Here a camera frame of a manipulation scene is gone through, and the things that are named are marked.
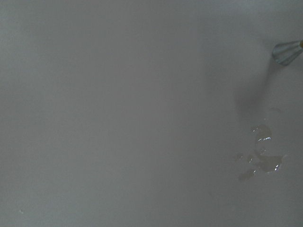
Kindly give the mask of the steel double jigger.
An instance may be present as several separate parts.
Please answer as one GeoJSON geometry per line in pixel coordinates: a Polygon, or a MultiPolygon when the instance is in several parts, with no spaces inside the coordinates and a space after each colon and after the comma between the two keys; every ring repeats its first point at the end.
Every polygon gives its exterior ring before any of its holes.
{"type": "Polygon", "coordinates": [[[272,57],[277,64],[287,66],[303,53],[303,41],[293,41],[277,44],[272,51],[272,57]]]}

